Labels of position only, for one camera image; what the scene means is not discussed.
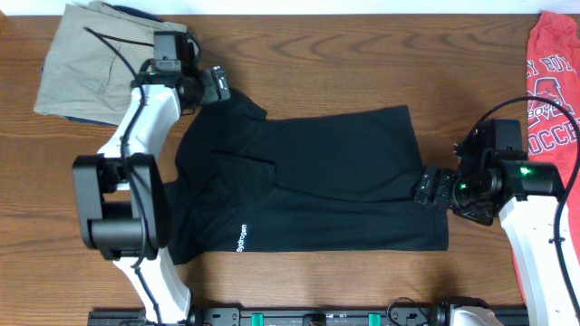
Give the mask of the black polo shirt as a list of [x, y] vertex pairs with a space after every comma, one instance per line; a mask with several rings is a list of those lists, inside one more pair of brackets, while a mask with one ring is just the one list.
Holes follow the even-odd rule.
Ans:
[[169, 253], [444, 251], [444, 210], [417, 203], [406, 106], [270, 120], [245, 94], [202, 108], [167, 185]]

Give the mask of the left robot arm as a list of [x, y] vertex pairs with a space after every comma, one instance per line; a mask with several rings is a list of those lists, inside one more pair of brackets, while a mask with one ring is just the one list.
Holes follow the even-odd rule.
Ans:
[[158, 159], [187, 107], [224, 101], [224, 69], [186, 74], [179, 65], [152, 63], [131, 83], [130, 105], [113, 136], [72, 164], [85, 245], [100, 252], [130, 280], [142, 308], [90, 312], [91, 325], [195, 325], [192, 294], [169, 255], [171, 213]]

